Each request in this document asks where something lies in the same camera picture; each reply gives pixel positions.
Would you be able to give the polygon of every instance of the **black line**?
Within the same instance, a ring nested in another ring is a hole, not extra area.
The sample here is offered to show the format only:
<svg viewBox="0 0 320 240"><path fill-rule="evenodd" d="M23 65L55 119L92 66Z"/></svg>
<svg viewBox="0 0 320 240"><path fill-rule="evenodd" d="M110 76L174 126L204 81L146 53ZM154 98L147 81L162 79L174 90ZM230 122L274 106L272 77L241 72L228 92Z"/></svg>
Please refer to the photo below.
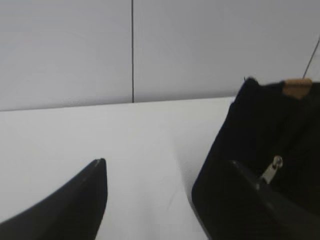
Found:
<svg viewBox="0 0 320 240"><path fill-rule="evenodd" d="M131 0L131 74L132 74L132 102L135 102L135 80L134 80L134 0Z"/></svg>
<svg viewBox="0 0 320 240"><path fill-rule="evenodd" d="M311 58L310 58L310 60L309 60L309 62L308 62L308 65L306 66L306 69L305 69L304 74L303 74L303 77L302 77L303 79L305 78L305 76L306 76L306 74L307 74L307 72L308 72L308 69L309 69L309 67L310 67L310 64L311 64L311 62L312 62L312 60L313 60L313 58L314 58L314 56L315 56L315 54L316 54L317 48L318 48L318 46L319 46L319 43L320 43L320 37L319 37L318 42L316 43L316 46L315 46L315 48L314 48L314 50L313 50L313 53L312 53Z"/></svg>

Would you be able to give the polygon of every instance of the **zipper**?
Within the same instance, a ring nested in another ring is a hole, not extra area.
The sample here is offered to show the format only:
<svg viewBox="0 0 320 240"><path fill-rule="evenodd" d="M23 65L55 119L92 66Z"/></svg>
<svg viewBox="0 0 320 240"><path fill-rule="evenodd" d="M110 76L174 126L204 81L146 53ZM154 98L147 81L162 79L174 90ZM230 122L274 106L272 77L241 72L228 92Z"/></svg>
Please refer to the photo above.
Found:
<svg viewBox="0 0 320 240"><path fill-rule="evenodd" d="M284 165L284 161L282 156L276 155L273 158L273 162L266 168L264 173L261 175L260 179L264 180L266 184L270 184L274 179L277 171L282 168Z"/></svg>

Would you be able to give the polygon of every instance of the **black garment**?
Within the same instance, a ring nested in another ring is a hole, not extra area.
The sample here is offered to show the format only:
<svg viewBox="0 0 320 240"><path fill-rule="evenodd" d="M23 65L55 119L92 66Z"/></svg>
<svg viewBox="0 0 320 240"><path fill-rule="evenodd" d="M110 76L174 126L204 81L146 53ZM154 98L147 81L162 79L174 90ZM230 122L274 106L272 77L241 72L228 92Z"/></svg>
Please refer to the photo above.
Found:
<svg viewBox="0 0 320 240"><path fill-rule="evenodd" d="M192 201L211 236L221 239L295 239L228 165L243 164L258 179L283 157L270 186L312 216L320 216L320 87L298 100L284 83L245 81L192 189Z"/></svg>

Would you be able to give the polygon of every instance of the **zipper pull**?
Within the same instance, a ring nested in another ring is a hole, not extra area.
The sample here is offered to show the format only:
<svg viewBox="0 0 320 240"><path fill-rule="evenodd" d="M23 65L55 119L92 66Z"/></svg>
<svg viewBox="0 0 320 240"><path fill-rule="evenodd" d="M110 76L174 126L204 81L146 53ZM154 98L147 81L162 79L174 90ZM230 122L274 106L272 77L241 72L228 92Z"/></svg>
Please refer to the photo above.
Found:
<svg viewBox="0 0 320 240"><path fill-rule="evenodd" d="M266 168L260 179L269 184L274 179L277 170L283 166L284 162L281 156L274 156L273 162Z"/></svg>

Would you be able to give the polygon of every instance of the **white surface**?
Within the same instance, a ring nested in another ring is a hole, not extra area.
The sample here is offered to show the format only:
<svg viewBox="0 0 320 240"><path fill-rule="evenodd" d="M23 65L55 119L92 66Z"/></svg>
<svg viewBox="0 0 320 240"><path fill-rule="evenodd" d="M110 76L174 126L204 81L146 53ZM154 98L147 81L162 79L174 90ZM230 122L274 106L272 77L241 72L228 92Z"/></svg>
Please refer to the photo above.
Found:
<svg viewBox="0 0 320 240"><path fill-rule="evenodd" d="M131 0L0 0L0 79L0 110L131 102Z"/></svg>
<svg viewBox="0 0 320 240"><path fill-rule="evenodd" d="M135 100L233 95L244 76L301 78L319 0L135 0Z"/></svg>
<svg viewBox="0 0 320 240"><path fill-rule="evenodd" d="M97 240L206 239L189 200L232 100L0 112L0 222L106 158Z"/></svg>

